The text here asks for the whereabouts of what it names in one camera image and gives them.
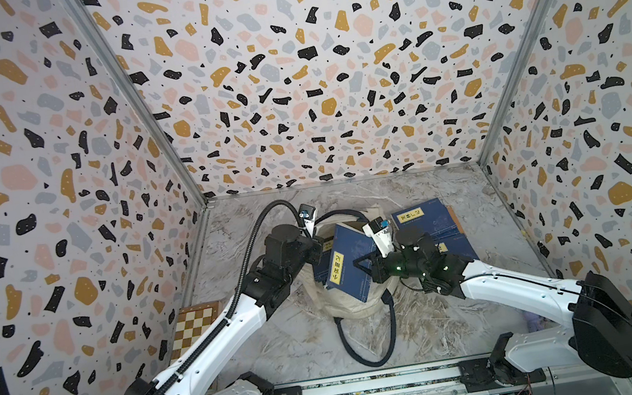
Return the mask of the cream canvas tote bag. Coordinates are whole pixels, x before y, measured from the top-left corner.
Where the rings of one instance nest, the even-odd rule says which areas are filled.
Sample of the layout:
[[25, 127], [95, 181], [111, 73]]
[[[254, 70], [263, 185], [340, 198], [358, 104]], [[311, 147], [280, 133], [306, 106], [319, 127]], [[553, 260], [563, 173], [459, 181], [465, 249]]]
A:
[[[363, 232], [364, 225], [375, 219], [379, 214], [380, 211], [374, 208], [367, 212], [357, 211], [355, 209], [340, 209], [329, 211], [319, 217], [316, 220], [318, 226], [316, 235], [321, 237], [324, 242], [322, 259], [317, 266], [306, 267], [299, 276], [315, 308], [319, 309], [322, 315], [329, 316], [335, 321], [340, 341], [347, 354], [350, 355], [355, 362], [370, 368], [380, 368], [386, 365], [396, 348], [398, 323], [394, 294], [400, 282], [391, 278], [382, 283], [382, 285], [372, 282], [368, 301], [361, 302], [338, 290], [328, 290], [326, 287], [326, 272], [328, 271], [329, 251], [332, 246], [335, 225], [342, 223]], [[366, 319], [376, 315], [378, 311], [384, 308], [388, 309], [389, 312], [390, 342], [387, 345], [388, 348], [384, 355], [378, 360], [363, 358], [348, 342], [343, 322], [347, 320], [356, 321]]]

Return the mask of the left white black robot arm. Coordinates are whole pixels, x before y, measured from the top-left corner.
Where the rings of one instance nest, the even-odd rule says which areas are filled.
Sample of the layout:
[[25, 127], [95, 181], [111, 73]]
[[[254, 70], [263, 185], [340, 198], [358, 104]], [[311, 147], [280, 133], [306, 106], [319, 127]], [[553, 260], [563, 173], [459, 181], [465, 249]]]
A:
[[209, 391], [231, 357], [287, 300], [301, 270], [317, 264], [323, 252], [320, 239], [287, 224], [275, 227], [265, 246], [260, 263], [244, 274], [240, 294], [216, 323], [154, 380], [136, 379], [125, 395], [274, 395], [273, 384], [253, 373], [215, 394]]

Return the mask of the navy yellow-label book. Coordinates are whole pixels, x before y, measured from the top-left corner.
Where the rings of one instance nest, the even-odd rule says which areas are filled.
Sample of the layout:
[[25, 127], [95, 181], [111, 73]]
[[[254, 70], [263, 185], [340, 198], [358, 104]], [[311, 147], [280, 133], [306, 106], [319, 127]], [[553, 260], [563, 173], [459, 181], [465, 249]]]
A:
[[478, 254], [475, 252], [466, 235], [450, 234], [437, 240], [437, 247], [441, 253], [447, 252], [470, 260], [478, 260]]
[[392, 214], [397, 228], [417, 228], [433, 239], [463, 235], [464, 229], [454, 210], [434, 198]]

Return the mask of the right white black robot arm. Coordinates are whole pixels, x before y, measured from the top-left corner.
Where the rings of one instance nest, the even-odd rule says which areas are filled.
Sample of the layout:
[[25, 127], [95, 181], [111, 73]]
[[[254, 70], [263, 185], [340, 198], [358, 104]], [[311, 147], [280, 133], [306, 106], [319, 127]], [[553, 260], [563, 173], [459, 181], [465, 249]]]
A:
[[441, 251], [430, 234], [396, 232], [391, 249], [353, 261], [376, 283], [414, 278], [425, 293], [500, 303], [544, 317], [552, 328], [499, 335], [486, 376], [519, 385], [540, 369], [584, 365], [614, 378], [632, 377], [632, 304], [605, 276], [539, 277]]

